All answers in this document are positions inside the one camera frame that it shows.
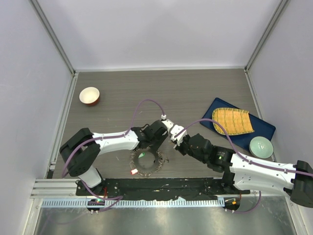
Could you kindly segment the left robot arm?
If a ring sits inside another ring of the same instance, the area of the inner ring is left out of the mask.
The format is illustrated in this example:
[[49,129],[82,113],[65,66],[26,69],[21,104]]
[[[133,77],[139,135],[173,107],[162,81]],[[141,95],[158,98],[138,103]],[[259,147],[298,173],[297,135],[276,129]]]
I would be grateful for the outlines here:
[[131,151],[132,173],[149,177],[162,168],[163,154],[159,147],[173,126],[166,119],[119,133],[99,134],[91,132],[89,128],[82,128],[60,148],[65,162],[62,177],[78,177],[79,189],[88,189],[93,195],[100,195],[105,183],[93,162],[100,155],[119,150]]

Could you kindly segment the red key tag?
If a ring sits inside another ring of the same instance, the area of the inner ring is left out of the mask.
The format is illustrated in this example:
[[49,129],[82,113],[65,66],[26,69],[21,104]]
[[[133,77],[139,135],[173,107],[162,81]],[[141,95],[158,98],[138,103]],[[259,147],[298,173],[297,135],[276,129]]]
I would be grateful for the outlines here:
[[132,170],[131,170],[131,174],[132,174],[132,175],[137,174],[137,172],[138,172],[137,169],[132,169]]

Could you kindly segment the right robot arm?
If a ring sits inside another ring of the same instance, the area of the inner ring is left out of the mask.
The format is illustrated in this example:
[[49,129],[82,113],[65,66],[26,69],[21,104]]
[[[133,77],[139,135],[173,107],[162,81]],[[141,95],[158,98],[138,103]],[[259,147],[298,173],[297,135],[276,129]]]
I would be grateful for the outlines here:
[[182,155],[189,155],[222,173],[221,188],[226,193],[263,191],[288,196],[292,202],[306,208],[313,206],[313,169],[305,161],[283,164],[257,159],[212,145],[200,134],[172,135],[171,141]]

